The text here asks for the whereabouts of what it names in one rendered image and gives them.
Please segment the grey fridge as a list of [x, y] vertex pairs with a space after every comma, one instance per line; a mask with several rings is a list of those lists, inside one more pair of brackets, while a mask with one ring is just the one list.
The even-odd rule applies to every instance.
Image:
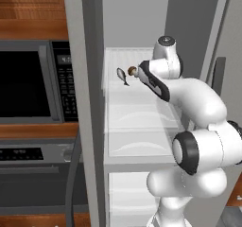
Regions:
[[[174, 36], [186, 62], [185, 73], [207, 79], [221, 13], [218, 0], [103, 0], [104, 60], [106, 48], [151, 48], [162, 35]], [[171, 160], [171, 155], [112, 157], [109, 171], [145, 170]]]

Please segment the black and grey microwave oven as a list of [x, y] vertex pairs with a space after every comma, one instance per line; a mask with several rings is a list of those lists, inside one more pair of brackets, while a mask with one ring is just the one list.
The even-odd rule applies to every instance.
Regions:
[[63, 116], [61, 123], [76, 122], [78, 120], [78, 108], [69, 43], [67, 41], [49, 41], [49, 43], [60, 93]]

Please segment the grey fish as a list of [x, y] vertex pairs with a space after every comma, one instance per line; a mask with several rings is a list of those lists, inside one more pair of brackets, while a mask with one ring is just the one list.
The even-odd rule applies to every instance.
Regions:
[[121, 68], [117, 68], [116, 69], [116, 74], [117, 76], [124, 82], [124, 84], [126, 86], [128, 86], [129, 84], [127, 83], [127, 80], [126, 80], [126, 74], [125, 72], [121, 69]]

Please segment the grey fridge door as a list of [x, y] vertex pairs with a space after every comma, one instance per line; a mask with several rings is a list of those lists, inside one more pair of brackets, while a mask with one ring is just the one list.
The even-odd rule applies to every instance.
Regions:
[[[226, 58], [221, 97], [228, 109], [228, 119], [242, 127], [242, 0], [218, 0], [218, 3], [221, 21], [210, 68], [212, 72], [216, 58]], [[228, 186], [221, 196], [205, 202], [209, 209], [205, 214], [205, 227], [216, 227], [241, 174], [242, 165], [227, 166], [224, 170]]]
[[91, 227], [106, 227], [103, 0], [64, 0]]

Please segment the white fridge drawer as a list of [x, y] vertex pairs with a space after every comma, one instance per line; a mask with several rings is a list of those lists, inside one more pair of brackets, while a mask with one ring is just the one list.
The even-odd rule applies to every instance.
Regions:
[[171, 155], [175, 131], [111, 132], [108, 139], [111, 157], [141, 157]]
[[109, 175], [110, 227], [146, 227], [158, 200], [147, 190], [147, 172]]

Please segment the wooden drawer front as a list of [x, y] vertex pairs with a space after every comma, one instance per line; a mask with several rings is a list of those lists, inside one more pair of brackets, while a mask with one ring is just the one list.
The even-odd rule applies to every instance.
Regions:
[[[75, 227], [91, 227], [88, 213], [75, 213]], [[0, 227], [66, 227], [64, 214], [0, 216]]]

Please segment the brown mushroom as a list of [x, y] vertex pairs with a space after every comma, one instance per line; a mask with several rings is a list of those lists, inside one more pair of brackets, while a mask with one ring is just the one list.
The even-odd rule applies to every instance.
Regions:
[[130, 76], [134, 76], [134, 77], [138, 77], [138, 69], [135, 67], [135, 66], [131, 66], [129, 69], [128, 69], [128, 74]]

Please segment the black microwave door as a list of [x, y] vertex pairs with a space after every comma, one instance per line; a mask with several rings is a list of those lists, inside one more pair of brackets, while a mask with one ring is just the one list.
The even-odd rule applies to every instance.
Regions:
[[62, 121], [49, 41], [0, 40], [0, 124]]

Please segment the wooden cupboard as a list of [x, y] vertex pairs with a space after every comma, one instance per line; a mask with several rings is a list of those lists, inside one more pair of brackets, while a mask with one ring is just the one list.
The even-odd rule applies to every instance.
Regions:
[[64, 0], [0, 0], [0, 39], [67, 39]]
[[240, 174], [231, 196], [227, 201], [227, 206], [242, 206], [242, 173]]

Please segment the white fridge shelf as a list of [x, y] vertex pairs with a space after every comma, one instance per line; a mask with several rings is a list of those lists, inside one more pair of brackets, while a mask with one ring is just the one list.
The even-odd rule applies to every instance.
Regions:
[[[160, 100], [139, 79], [128, 75], [130, 66], [150, 60], [151, 48], [106, 48], [103, 88], [109, 131], [182, 131], [182, 112]], [[116, 69], [126, 74], [124, 82]]]

